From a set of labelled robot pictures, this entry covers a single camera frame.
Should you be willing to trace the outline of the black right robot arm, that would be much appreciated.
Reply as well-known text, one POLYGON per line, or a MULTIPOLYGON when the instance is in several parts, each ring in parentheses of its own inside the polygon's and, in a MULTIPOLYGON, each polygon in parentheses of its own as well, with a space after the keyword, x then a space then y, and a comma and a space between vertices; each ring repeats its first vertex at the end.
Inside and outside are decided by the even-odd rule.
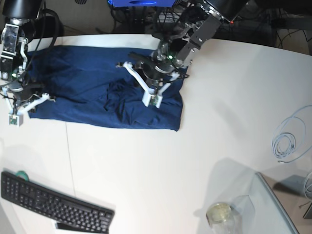
POLYGON ((36 35, 36 21, 42 16, 41 0, 5 0, 3 12, 6 21, 0 35, 0 78, 20 102, 27 101, 41 86, 33 84, 28 70, 31 57, 29 43, 36 35))

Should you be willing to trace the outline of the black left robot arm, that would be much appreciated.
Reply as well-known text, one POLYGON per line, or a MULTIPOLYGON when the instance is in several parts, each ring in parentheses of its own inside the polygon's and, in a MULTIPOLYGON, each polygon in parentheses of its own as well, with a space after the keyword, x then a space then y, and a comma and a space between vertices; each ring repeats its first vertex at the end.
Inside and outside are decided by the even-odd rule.
POLYGON ((192 0, 168 26, 157 23, 160 11, 153 18, 154 38, 159 39, 157 48, 149 55, 131 52, 136 61, 134 70, 159 84, 165 76, 190 65, 202 45, 211 39, 224 21, 233 21, 244 8, 245 0, 192 0))

